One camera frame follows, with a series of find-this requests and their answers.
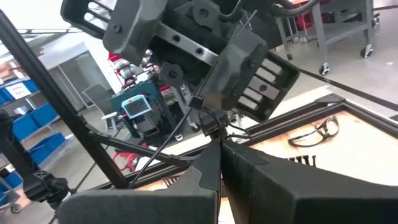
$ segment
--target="ceiling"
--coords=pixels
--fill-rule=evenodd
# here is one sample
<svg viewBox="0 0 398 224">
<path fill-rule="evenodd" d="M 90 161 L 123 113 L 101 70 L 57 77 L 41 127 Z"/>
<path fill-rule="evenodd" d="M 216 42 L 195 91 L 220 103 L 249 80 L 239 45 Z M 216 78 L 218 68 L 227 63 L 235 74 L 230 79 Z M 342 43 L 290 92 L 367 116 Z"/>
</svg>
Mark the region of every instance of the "ceiling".
<svg viewBox="0 0 398 224">
<path fill-rule="evenodd" d="M 117 0 L 99 0 L 111 9 Z M 56 30 L 67 30 L 71 25 L 61 15 L 62 0 L 0 0 L 0 9 L 7 15 L 32 48 L 41 48 L 44 44 L 61 37 L 62 34 L 45 34 Z M 7 48 L 0 41 L 0 58 L 9 57 Z"/>
</svg>

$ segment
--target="small screen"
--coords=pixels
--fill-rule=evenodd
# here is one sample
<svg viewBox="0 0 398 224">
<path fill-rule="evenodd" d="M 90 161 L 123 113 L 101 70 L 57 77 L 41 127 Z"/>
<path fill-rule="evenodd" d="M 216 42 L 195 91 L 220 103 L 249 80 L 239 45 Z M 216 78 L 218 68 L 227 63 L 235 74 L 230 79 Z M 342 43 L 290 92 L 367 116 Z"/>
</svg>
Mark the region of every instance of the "small screen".
<svg viewBox="0 0 398 224">
<path fill-rule="evenodd" d="M 141 113 L 149 108 L 144 99 L 141 98 L 125 105 L 124 109 L 130 116 L 134 116 L 135 114 Z"/>
</svg>

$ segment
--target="blue storage bin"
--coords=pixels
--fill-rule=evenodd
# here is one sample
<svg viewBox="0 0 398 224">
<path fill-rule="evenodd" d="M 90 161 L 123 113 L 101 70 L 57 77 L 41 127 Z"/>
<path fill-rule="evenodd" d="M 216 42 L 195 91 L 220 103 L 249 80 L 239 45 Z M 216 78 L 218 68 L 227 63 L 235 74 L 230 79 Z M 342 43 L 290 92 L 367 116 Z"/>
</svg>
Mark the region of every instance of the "blue storage bin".
<svg viewBox="0 0 398 224">
<path fill-rule="evenodd" d="M 15 98 L 5 88 L 0 88 L 0 93 L 6 101 L 13 101 Z"/>
<path fill-rule="evenodd" d="M 47 147 L 47 150 L 50 151 L 50 153 L 55 151 L 58 147 L 60 147 L 66 141 L 66 139 L 62 133 L 53 134 L 52 136 L 49 136 L 49 137 L 45 138 L 44 140 L 46 140 L 46 147 Z"/>
<path fill-rule="evenodd" d="M 38 165 L 50 155 L 50 151 L 47 149 L 44 140 L 37 143 L 31 150 L 28 151 L 33 161 L 35 161 L 35 163 Z"/>
<path fill-rule="evenodd" d="M 39 89 L 37 88 L 36 84 L 32 80 L 24 81 L 26 88 L 31 92 L 37 92 Z"/>
<path fill-rule="evenodd" d="M 14 134 L 19 141 L 33 134 L 38 128 L 30 113 L 16 119 L 13 124 Z"/>
<path fill-rule="evenodd" d="M 16 171 L 12 171 L 8 177 L 4 179 L 13 189 L 22 184 L 22 178 Z"/>
<path fill-rule="evenodd" d="M 33 158 L 33 161 L 40 164 L 65 141 L 66 139 L 62 133 L 53 134 L 37 143 L 28 153 Z"/>
<path fill-rule="evenodd" d="M 38 127 L 46 126 L 50 121 L 54 120 L 58 114 L 49 103 L 42 105 L 30 113 Z"/>
<path fill-rule="evenodd" d="M 0 195 L 1 195 L 2 193 L 6 192 L 6 191 L 7 191 L 6 186 L 3 186 L 3 184 L 0 184 Z"/>
<path fill-rule="evenodd" d="M 5 102 L 7 102 L 6 98 L 3 96 L 3 94 L 0 92 L 0 105 L 4 104 Z"/>
</svg>

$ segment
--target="safety glasses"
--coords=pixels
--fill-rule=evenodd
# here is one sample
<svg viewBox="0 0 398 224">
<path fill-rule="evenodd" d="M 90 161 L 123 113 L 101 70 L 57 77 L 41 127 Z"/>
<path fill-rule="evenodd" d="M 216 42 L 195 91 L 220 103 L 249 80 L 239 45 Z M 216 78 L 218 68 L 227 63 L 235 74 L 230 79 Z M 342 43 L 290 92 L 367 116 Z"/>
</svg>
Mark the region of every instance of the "safety glasses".
<svg viewBox="0 0 398 224">
<path fill-rule="evenodd" d="M 311 133 L 290 138 L 287 142 L 294 147 L 313 147 L 335 137 L 338 131 L 339 124 L 336 116 L 333 115 L 326 119 L 321 125 L 315 127 L 315 130 Z"/>
</svg>

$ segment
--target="metal cart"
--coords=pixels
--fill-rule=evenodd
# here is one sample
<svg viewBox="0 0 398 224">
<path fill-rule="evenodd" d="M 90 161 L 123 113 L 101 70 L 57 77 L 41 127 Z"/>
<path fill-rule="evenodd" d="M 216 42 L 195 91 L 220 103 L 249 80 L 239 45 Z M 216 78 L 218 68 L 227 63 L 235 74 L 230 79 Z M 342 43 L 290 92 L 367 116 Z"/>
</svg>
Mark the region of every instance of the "metal cart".
<svg viewBox="0 0 398 224">
<path fill-rule="evenodd" d="M 7 203 L 5 205 L 0 204 L 0 212 L 3 212 L 9 208 L 11 213 L 13 214 L 20 213 L 22 207 L 21 205 L 16 203 L 20 197 L 19 194 L 1 177 L 0 185 L 4 186 L 7 189 L 7 191 L 5 191 L 3 195 L 0 195 L 0 202 L 2 202 L 4 199 L 7 200 Z"/>
<path fill-rule="evenodd" d="M 335 22 L 324 24 L 322 21 L 322 13 L 333 13 L 335 15 Z M 362 21 L 344 22 L 348 15 L 352 13 L 361 13 Z M 317 4 L 311 11 L 313 25 L 304 30 L 292 35 L 286 36 L 281 19 L 277 20 L 284 48 L 289 60 L 292 59 L 292 54 L 289 52 L 287 42 L 297 37 L 303 37 L 304 42 L 317 39 L 318 47 L 323 57 L 323 62 L 319 68 L 320 75 L 326 75 L 329 71 L 328 52 L 327 47 L 342 39 L 351 37 L 359 32 L 364 32 L 365 47 L 360 51 L 364 58 L 368 58 L 372 52 L 372 43 L 374 39 L 374 18 L 373 18 L 373 1 L 372 0 L 332 0 L 328 4 Z"/>
</svg>

